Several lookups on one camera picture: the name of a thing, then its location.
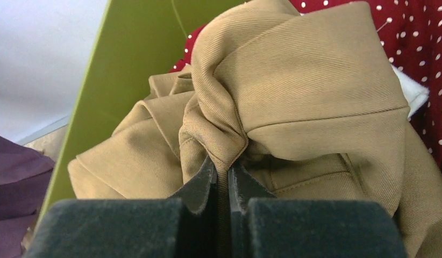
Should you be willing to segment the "white garment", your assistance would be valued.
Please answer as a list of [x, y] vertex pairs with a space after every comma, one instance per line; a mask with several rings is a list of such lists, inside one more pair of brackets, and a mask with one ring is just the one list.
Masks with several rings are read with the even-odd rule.
[[410, 108], [408, 119], [410, 120], [429, 99], [429, 89], [410, 78], [395, 66], [392, 66], [392, 69], [400, 82], [403, 95], [408, 102]]

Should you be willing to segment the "red polka dot skirt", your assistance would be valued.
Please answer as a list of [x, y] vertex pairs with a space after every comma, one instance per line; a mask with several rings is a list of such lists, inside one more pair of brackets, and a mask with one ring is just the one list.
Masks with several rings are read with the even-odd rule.
[[442, 1], [369, 1], [395, 68], [429, 93], [411, 123], [442, 171]]

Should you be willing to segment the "tan garment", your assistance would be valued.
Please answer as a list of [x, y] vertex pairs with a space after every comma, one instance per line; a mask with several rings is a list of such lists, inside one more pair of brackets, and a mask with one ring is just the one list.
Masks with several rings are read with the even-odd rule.
[[442, 174], [367, 3], [305, 15], [289, 1], [238, 5], [201, 30], [188, 66], [149, 86], [110, 138], [69, 162], [76, 197], [169, 197], [209, 157], [226, 257], [227, 171], [239, 161], [280, 198], [377, 202], [409, 257], [442, 257]]

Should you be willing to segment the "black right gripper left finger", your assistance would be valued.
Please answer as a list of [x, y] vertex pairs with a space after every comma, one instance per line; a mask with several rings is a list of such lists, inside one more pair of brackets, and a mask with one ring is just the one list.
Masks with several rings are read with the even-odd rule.
[[42, 218], [25, 257], [216, 257], [210, 158], [166, 199], [66, 199]]

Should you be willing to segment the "purple garment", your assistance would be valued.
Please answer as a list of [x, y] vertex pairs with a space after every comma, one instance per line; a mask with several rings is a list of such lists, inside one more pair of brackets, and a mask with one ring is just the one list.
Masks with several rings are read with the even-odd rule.
[[0, 257], [20, 257], [45, 197], [54, 161], [0, 136]]

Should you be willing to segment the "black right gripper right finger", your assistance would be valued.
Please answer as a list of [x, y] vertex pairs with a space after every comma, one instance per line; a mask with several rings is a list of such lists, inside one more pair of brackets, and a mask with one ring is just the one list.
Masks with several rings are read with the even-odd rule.
[[377, 203], [278, 199], [240, 163], [228, 171], [233, 257], [406, 257]]

